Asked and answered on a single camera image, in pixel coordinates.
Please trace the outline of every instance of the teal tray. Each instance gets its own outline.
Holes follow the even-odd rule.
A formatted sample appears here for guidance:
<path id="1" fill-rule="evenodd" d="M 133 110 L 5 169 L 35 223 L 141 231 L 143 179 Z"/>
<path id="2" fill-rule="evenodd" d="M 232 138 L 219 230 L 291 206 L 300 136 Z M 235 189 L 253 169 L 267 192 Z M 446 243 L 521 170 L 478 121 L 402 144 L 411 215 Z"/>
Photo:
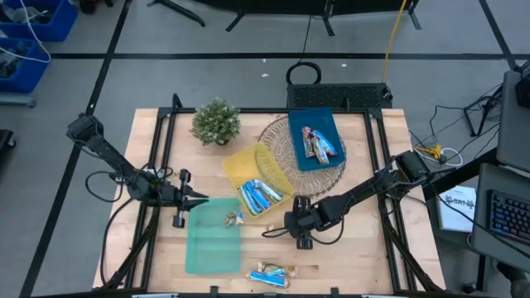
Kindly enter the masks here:
<path id="1" fill-rule="evenodd" d="M 335 167 L 346 160 L 345 152 L 342 150 L 339 133 L 335 126 L 333 113 L 330 108 L 310 108 L 300 111 L 289 112 L 289 128 L 291 129 L 292 143 L 295 147 L 298 170 L 313 171 L 328 167 Z M 335 150 L 336 156 L 328 156 L 329 164 L 321 165 L 316 157 L 306 157 L 304 142 L 302 140 L 301 129 L 311 127 L 311 130 L 321 132 L 330 141 Z"/>
<path id="2" fill-rule="evenodd" d="M 239 272 L 241 226 L 226 228 L 224 219 L 228 213 L 240 211 L 237 198 L 210 198 L 210 202 L 190 211 L 185 251 L 186 273 Z"/>

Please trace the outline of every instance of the yellow cable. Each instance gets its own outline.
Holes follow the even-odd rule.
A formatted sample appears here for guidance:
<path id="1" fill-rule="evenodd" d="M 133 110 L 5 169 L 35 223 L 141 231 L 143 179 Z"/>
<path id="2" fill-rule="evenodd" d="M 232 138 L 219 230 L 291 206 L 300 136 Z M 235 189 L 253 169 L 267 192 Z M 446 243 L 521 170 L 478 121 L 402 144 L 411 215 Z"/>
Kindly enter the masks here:
<path id="1" fill-rule="evenodd" d="M 390 50 L 392 49 L 392 42 L 394 40 L 394 35 L 396 35 L 396 30 L 398 29 L 399 20 L 401 19 L 401 15 L 403 14 L 403 10 L 405 9 L 406 3 L 407 3 L 407 0 L 403 0 L 403 3 L 401 4 L 401 8 L 399 8 L 399 14 L 397 15 L 396 23 L 394 24 L 394 28 L 392 29 L 392 34 L 390 35 L 390 40 L 388 41 L 387 54 L 384 56 L 383 83 L 387 82 L 388 57 L 390 56 Z"/>

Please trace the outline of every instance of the blue bin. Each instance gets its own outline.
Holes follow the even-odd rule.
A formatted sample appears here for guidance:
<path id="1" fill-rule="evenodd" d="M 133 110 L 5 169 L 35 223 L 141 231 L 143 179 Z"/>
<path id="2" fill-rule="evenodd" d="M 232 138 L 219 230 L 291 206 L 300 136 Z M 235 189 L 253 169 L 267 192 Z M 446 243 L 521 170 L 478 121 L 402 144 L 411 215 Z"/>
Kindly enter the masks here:
<path id="1" fill-rule="evenodd" d="M 26 7 L 30 7 L 35 4 L 46 4 L 53 7 L 57 7 L 54 11 L 51 20 L 46 24 L 32 23 L 31 27 L 35 32 L 35 35 L 41 41 L 64 41 L 70 33 L 70 29 L 74 25 L 75 18 L 77 17 L 77 11 L 68 2 L 68 0 L 23 0 Z M 4 0 L 5 5 L 10 8 L 17 9 L 22 5 L 20 0 Z M 7 36 L 15 38 L 28 38 L 35 39 L 30 32 L 27 24 L 24 23 L 0 23 L 0 30 L 2 30 Z"/>
<path id="2" fill-rule="evenodd" d="M 47 60 L 46 53 L 41 51 L 39 45 L 34 40 L 17 38 L 0 38 L 0 46 L 7 50 L 9 47 L 16 47 L 18 42 L 27 45 L 26 57 Z M 0 92 L 30 93 L 39 83 L 48 63 L 31 60 L 21 60 L 17 70 L 9 78 L 0 78 Z"/>

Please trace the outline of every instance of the keyboard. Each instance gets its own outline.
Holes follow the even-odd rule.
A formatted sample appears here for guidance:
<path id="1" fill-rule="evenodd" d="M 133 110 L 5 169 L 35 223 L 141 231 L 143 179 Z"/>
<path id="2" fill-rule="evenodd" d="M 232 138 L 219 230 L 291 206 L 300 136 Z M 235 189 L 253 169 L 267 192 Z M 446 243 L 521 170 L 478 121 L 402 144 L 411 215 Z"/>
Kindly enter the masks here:
<path id="1" fill-rule="evenodd" d="M 392 102 L 383 98 L 386 84 L 294 84 L 287 88 L 289 108 L 391 108 Z"/>
<path id="2" fill-rule="evenodd" d="M 492 232 L 530 244 L 530 201 L 491 190 L 489 214 Z"/>

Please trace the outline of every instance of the computer keyboard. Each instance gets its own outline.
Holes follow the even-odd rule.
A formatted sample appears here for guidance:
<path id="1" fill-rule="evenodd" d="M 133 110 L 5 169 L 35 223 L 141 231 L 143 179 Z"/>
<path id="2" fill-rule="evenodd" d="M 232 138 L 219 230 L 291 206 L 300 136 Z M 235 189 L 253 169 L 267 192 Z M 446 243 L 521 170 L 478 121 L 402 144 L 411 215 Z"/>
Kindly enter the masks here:
<path id="1" fill-rule="evenodd" d="M 491 191 L 489 229 L 504 237 L 530 244 L 530 204 L 525 199 Z"/>

